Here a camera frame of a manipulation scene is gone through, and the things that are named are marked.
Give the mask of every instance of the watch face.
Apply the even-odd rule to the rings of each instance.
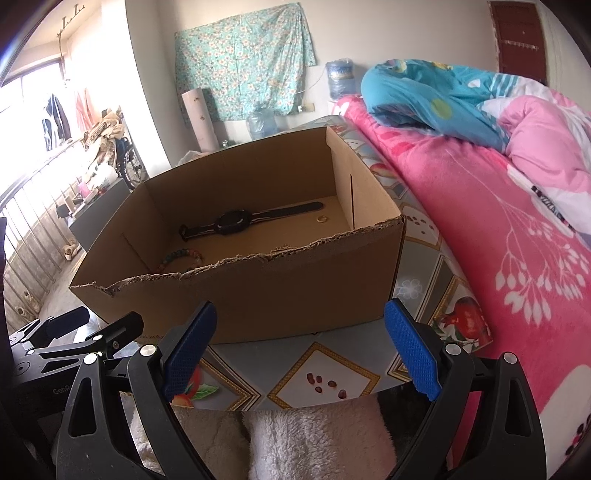
[[[216,231],[222,235],[244,230],[251,222],[251,214],[246,210],[233,210],[224,213],[216,220]]]

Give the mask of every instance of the cardboard tube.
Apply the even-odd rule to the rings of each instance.
[[[191,126],[197,137],[201,152],[209,153],[219,150],[220,144],[213,131],[212,119],[207,111],[201,88],[185,92],[183,102],[187,108],[189,120],[191,120]]]

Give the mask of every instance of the wooden door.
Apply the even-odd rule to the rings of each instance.
[[[547,85],[544,33],[535,4],[491,2],[491,13],[499,47],[499,71]]]

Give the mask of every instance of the metal railing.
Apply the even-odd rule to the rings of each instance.
[[[37,318],[66,263],[71,233],[56,208],[75,196],[86,168],[82,140],[60,147],[37,170],[22,176],[0,197],[7,219],[4,303],[9,332]]]

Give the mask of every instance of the hanging clothes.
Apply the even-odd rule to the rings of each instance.
[[[47,102],[46,111],[50,116],[53,117],[53,119],[56,122],[57,137],[63,141],[68,140],[69,138],[72,138],[72,134],[70,133],[70,124],[68,123],[68,119],[66,118],[66,114],[64,113],[64,109],[61,107],[60,101],[53,94],[49,97],[49,101]]]
[[[76,106],[76,123],[81,132],[88,132],[99,119],[96,118],[95,107],[90,100],[88,89],[78,90],[74,96]]]
[[[41,123],[43,125],[43,140],[45,141],[45,149],[49,152],[58,147],[59,139],[57,138],[57,124],[52,115],[47,113],[45,108],[41,109]]]
[[[181,95],[202,88],[214,121],[244,120],[257,105],[277,115],[294,109],[304,67],[316,65],[300,4],[225,18],[175,34],[176,83]]]

